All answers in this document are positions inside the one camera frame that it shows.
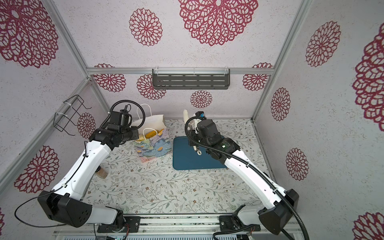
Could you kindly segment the croissant bread top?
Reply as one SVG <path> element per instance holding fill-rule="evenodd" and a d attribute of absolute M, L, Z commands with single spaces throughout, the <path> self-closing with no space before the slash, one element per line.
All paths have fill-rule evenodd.
<path fill-rule="evenodd" d="M 163 134 L 163 131 L 164 129 L 161 129 L 161 130 L 152 130 L 150 132 L 148 132 L 147 134 L 145 134 L 145 138 L 146 139 L 150 139 L 150 138 L 153 138 L 155 136 L 161 136 Z"/>

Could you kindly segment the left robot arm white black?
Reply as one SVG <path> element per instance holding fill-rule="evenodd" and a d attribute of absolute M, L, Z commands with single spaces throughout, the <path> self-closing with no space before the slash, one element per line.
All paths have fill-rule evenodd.
<path fill-rule="evenodd" d="M 110 231 L 122 230 L 126 221 L 121 210 L 94 207 L 83 202 L 83 198 L 96 170 L 111 151 L 138 138 L 138 130 L 118 132 L 96 129 L 69 172 L 51 191 L 40 193 L 38 202 L 48 219 L 75 228 L 85 224 L 101 224 Z"/>

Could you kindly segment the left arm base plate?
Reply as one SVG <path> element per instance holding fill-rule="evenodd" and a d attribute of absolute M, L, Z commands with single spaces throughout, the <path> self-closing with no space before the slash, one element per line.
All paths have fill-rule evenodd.
<path fill-rule="evenodd" d="M 100 224 L 97 233 L 137 233 L 141 217 L 117 216 L 110 225 Z"/>

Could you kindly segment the striped bread roll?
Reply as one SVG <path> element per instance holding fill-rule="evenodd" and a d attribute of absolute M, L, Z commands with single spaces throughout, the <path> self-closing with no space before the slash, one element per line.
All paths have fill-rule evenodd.
<path fill-rule="evenodd" d="M 138 142 L 144 141 L 146 138 L 144 135 L 139 135 L 139 138 L 137 139 Z"/>

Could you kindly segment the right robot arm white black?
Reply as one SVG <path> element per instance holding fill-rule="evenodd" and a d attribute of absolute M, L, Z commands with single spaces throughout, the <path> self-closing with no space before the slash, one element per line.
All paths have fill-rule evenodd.
<path fill-rule="evenodd" d="M 297 215 L 299 194 L 281 187 L 256 167 L 234 140 L 220 134 L 216 124 L 207 119 L 204 112 L 196 112 L 190 117 L 184 110 L 183 120 L 189 145 L 195 152 L 201 155 L 200 149 L 205 148 L 208 155 L 236 173 L 261 201 L 257 206 L 239 207 L 231 219 L 234 227 L 240 230 L 260 225 L 274 235 L 283 233 L 287 236 L 284 228 Z"/>

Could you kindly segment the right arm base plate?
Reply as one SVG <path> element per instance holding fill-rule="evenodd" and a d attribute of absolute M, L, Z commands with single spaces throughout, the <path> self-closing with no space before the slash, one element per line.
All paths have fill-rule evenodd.
<path fill-rule="evenodd" d="M 234 217 L 232 215 L 219 216 L 219 224 L 221 232 L 240 232 L 241 229 L 243 229 L 243 231 L 248 232 L 259 232 L 261 230 L 260 225 L 245 225 L 237 217 Z"/>

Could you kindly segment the floral paper gift bag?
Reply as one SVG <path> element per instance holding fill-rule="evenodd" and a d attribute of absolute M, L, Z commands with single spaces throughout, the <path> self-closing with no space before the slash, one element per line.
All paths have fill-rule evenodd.
<path fill-rule="evenodd" d="M 172 150 L 172 143 L 165 118 L 163 115 L 153 115 L 152 112 L 146 114 L 144 124 L 138 129 L 139 135 L 147 134 L 152 130 L 164 129 L 161 136 L 155 136 L 150 139 L 138 142 L 134 141 L 134 149 L 141 162 L 149 162 L 169 154 Z"/>

